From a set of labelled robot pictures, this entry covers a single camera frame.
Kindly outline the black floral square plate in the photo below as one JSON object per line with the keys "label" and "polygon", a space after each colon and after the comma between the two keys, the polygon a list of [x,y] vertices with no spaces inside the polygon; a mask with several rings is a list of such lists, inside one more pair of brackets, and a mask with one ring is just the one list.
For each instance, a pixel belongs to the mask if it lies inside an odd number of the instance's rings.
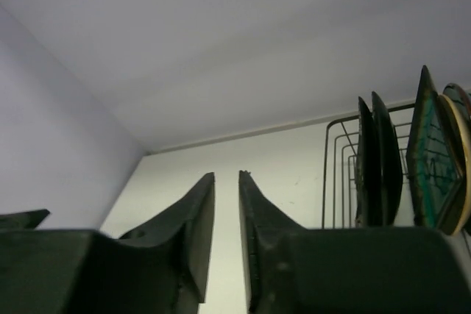
{"label": "black floral square plate", "polygon": [[358,112],[358,150],[355,167],[357,221],[361,226],[381,226],[383,213],[378,134],[372,113],[361,97],[358,98]]}

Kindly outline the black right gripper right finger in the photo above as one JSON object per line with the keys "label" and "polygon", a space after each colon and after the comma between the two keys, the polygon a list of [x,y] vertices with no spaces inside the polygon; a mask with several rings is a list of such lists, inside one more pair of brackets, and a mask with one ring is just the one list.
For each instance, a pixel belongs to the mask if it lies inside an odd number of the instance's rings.
{"label": "black right gripper right finger", "polygon": [[239,172],[238,200],[248,312],[312,313],[295,256],[310,230],[268,200],[248,171]]}

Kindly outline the teal square glazed plate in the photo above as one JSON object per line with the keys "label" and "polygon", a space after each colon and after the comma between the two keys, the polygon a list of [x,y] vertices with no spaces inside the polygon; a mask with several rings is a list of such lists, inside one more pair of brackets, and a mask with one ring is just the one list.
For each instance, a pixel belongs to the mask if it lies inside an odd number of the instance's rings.
{"label": "teal square glazed plate", "polygon": [[424,65],[414,104],[406,162],[414,223],[443,233],[448,202],[457,181],[446,128],[439,94]]}

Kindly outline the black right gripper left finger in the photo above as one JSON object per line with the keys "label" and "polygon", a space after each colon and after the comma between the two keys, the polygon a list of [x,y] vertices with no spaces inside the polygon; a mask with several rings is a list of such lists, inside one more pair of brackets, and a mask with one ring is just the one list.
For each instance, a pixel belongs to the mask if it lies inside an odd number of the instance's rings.
{"label": "black right gripper left finger", "polygon": [[215,175],[119,238],[100,237],[100,313],[197,313],[208,283]]}

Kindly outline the cream bird round plate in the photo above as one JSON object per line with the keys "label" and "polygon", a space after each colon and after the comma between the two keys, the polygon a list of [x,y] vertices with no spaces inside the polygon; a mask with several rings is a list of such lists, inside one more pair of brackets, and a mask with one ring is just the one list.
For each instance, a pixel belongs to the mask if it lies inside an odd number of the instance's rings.
{"label": "cream bird round plate", "polygon": [[451,161],[456,167],[456,186],[448,202],[443,223],[447,235],[459,233],[470,218],[470,128],[458,105],[445,94],[439,95],[445,112]]}

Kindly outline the dark red-rimmed round plate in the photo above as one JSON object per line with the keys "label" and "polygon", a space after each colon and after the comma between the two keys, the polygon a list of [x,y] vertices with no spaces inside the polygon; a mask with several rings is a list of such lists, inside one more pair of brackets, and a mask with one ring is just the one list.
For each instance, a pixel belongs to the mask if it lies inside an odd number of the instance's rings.
{"label": "dark red-rimmed round plate", "polygon": [[464,118],[467,124],[470,125],[470,94],[455,83],[446,85],[443,90],[443,94],[452,100],[461,113],[461,116]]}

